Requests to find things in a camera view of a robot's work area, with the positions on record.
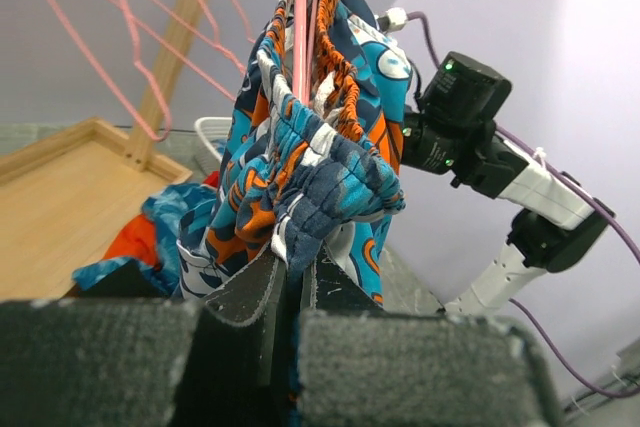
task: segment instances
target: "white wall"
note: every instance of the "white wall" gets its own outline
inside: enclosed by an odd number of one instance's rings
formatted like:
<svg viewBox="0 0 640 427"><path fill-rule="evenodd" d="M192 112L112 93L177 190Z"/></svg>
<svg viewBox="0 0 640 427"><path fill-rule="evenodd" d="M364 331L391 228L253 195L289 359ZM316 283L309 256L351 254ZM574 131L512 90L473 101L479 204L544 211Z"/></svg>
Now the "white wall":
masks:
<svg viewBox="0 0 640 427"><path fill-rule="evenodd" d="M513 81L499 122L570 172L640 239L640 13L637 0L396 0L425 10L439 54L457 50ZM398 35L430 78L419 27ZM518 211L453 190L449 177L401 173L409 208L390 242L443 301L488 265ZM640 331L640 267L608 232L576 268L518 295L571 363L596 378ZM507 307L509 315L521 317ZM578 384L551 358L562 396Z"/></svg>
<svg viewBox="0 0 640 427"><path fill-rule="evenodd" d="M175 0L161 0L169 7ZM275 0L239 0L259 32ZM369 0L375 9L393 0ZM86 43L130 101L137 105L145 80L132 65L131 44L122 13L106 0L58 0ZM167 15L148 0L130 0L134 14L162 34ZM222 42L241 62L251 45L229 0L210 0ZM0 122L77 122L100 115L116 124L132 120L75 47L44 0L0 0ZM212 35L203 19L200 31ZM143 59L153 64L158 44L141 33ZM235 95L242 76L221 54L196 39L190 59ZM232 103L185 67L172 102L174 126L191 128L196 118L228 115Z"/></svg>

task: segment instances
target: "clothing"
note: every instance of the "clothing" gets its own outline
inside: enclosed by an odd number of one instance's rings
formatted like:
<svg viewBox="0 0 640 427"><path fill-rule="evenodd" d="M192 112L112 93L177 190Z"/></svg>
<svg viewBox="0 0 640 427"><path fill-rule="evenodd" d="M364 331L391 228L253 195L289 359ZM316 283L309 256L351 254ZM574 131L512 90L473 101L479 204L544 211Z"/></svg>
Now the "clothing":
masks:
<svg viewBox="0 0 640 427"><path fill-rule="evenodd" d="M120 231L103 260L75 270L73 280L82 290L87 290L127 262L134 261L159 294L171 295L180 278L176 247L180 221L194 207L206 205L211 209L215 201L215 191L206 185L169 185L144 202L142 214Z"/></svg>
<svg viewBox="0 0 640 427"><path fill-rule="evenodd" d="M213 211L196 208L181 223L183 297L208 294L268 246L295 286L325 241L382 302L378 258L391 215L405 206L397 174L410 64L364 0L320 0L314 93L333 83L320 115L289 87L292 12L292 0L278 0L251 52Z"/></svg>
<svg viewBox="0 0 640 427"><path fill-rule="evenodd" d="M158 265L156 226L144 214L138 214L118 233L102 260L135 257L147 265Z"/></svg>
<svg viewBox="0 0 640 427"><path fill-rule="evenodd" d="M209 187L213 187L214 189L218 188L218 180L220 178L220 172L217 170L215 172L211 172L211 174L202 181L204 185L208 185Z"/></svg>

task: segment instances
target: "wooden board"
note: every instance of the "wooden board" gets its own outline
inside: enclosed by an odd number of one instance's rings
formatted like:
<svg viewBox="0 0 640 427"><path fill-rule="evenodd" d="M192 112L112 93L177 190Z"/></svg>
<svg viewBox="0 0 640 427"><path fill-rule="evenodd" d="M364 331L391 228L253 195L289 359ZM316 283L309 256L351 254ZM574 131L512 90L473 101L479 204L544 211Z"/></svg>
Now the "wooden board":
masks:
<svg viewBox="0 0 640 427"><path fill-rule="evenodd" d="M89 119L0 159L0 299L61 297L150 194L191 176L159 154L132 169L127 140Z"/></svg>

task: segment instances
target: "wooden stick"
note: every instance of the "wooden stick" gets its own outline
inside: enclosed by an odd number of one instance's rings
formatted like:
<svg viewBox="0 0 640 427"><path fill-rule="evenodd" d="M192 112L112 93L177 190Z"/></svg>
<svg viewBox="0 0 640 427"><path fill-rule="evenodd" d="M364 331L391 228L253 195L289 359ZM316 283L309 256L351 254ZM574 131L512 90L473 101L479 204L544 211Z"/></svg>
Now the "wooden stick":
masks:
<svg viewBox="0 0 640 427"><path fill-rule="evenodd" d="M173 10L176 15L194 28L198 26L202 17L202 9L197 0L176 0ZM189 53L193 37L194 34L178 21L173 18L169 20L164 39L185 57ZM184 63L180 59L164 47L156 57L153 74L167 103L170 103L173 97L183 65ZM147 87L140 104L140 115L154 130L158 130L162 121L162 111L149 87ZM138 171L144 170L153 152L153 144L153 140L144 133L140 126L135 125L124 149L124 162Z"/></svg>

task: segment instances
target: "black camera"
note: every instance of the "black camera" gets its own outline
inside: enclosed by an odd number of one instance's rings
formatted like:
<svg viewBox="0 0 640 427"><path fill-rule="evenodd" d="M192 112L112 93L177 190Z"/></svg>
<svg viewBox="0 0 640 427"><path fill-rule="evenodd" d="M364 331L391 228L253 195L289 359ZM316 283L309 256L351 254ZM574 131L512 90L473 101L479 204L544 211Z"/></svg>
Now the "black camera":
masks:
<svg viewBox="0 0 640 427"><path fill-rule="evenodd" d="M450 52L416 99L418 112L405 113L402 164L447 173L510 93L511 82L491 67Z"/></svg>

